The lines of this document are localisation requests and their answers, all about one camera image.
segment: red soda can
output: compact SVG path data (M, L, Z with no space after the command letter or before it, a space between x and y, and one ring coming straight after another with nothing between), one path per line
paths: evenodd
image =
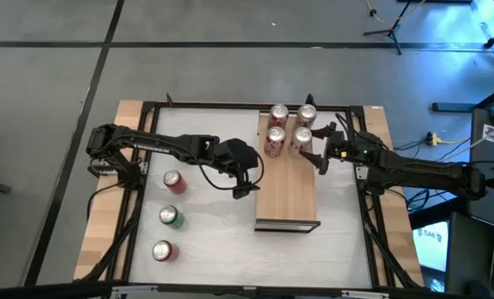
M269 125L267 128L279 126L283 130L286 129L287 119L289 118L289 111L283 104L276 104L271 108L271 115L269 115Z
M313 105L305 104L298 109L295 128L306 127L311 129L316 119L316 109Z
M177 170L170 170L164 174L164 184L174 194L182 194L188 187Z
M159 240L153 246L152 253L158 262L172 262L179 256L179 248L169 241Z
M286 132L280 127L272 127L267 131L267 141L265 142L265 154L271 158L276 158L283 150L286 141Z

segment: wooden table top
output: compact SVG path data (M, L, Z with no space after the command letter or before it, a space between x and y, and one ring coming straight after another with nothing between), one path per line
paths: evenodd
M122 100L115 116L115 123L117 125L128 126L131 129L137 129L142 105L143 101L141 100ZM383 107L364 106L364 115L368 132L377 135L389 148L392 148L389 127L387 126ZM147 124L145 124L145 131L149 131L151 119L152 117L149 115L147 117ZM131 149L123 149L123 154L127 159L130 159L131 153ZM140 157L142 159L143 154L144 151L140 151ZM101 189L105 186L115 184L116 180L117 176L115 175L101 176L97 188ZM400 187L393 189L402 192ZM122 196L123 189L120 188L108 189L95 196L74 278L85 276L100 260L112 243ZM135 192L131 196L130 207L134 204L134 200ZM422 273L414 247L413 231L409 223L404 199L397 194L387 192L380 197L380 202L391 252L410 277L416 283L423 285ZM125 257L125 245L118 253L114 278L121 277L121 268L123 267ZM380 285L386 285L383 258L375 246L374 251L379 283Z

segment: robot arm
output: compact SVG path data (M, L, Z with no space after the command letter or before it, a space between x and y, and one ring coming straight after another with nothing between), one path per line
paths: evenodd
M239 139L219 142L217 136L180 135L170 137L145 133L118 125L102 125L93 129L86 147L86 153L92 159L103 159L118 174L120 186L127 189L139 189L143 185L143 175L137 163L129 162L120 150L134 148L150 150L161 154L170 154L178 161L203 165L216 169L236 178L237 185L231 188L235 199L259 190L248 178L248 170L257 167L259 154Z
M367 191L381 195L393 186L441 189L465 199L485 196L485 176L470 164L444 163L402 157L389 150L375 135L360 132L349 134L335 131L336 123L311 131L316 138L327 138L324 157L301 152L316 168L325 174L329 159L348 161L360 170Z

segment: gray floor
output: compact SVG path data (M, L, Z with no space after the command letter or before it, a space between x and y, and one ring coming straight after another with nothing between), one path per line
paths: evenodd
M386 19L403 8L372 3ZM485 5L477 1L476 17L468 5L424 4L402 21L399 40L483 43ZM114 7L115 0L0 0L0 41L103 41ZM115 41L387 42L361 34L387 27L354 0L127 0ZM14 186L0 195L0 287L21 281L98 54L0 48L0 181ZM434 114L430 104L475 103L493 91L490 51L111 49L83 140L113 121L119 100L164 100L166 92L174 100L284 103L312 93L321 104L383 105L395 145L428 131L456 140L469 135L470 115ZM451 148L422 148L418 157ZM72 278L96 185L88 162L81 144L40 283Z

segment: coca-cola can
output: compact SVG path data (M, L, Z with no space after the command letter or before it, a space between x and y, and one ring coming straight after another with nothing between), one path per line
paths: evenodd
M182 194L188 187L177 170L170 170L164 174L164 184L174 194Z
M311 152L311 144L313 141L313 135L307 128L301 127L295 130L293 133L293 139L289 144L289 154L291 157L301 157L300 152Z
M316 109L313 105L305 104L298 109L296 114L296 125L295 128L306 127L311 129L313 122L316 119Z
M159 240L153 246L153 258L158 262L172 262L179 256L179 248L166 240Z
M271 158L276 158L283 150L286 141L286 132L280 127L272 127L267 131L267 141L265 142L265 154Z
M283 130L286 129L287 119L289 118L289 111L283 104L276 104L271 108L271 114L269 115L269 124L267 128L279 126Z

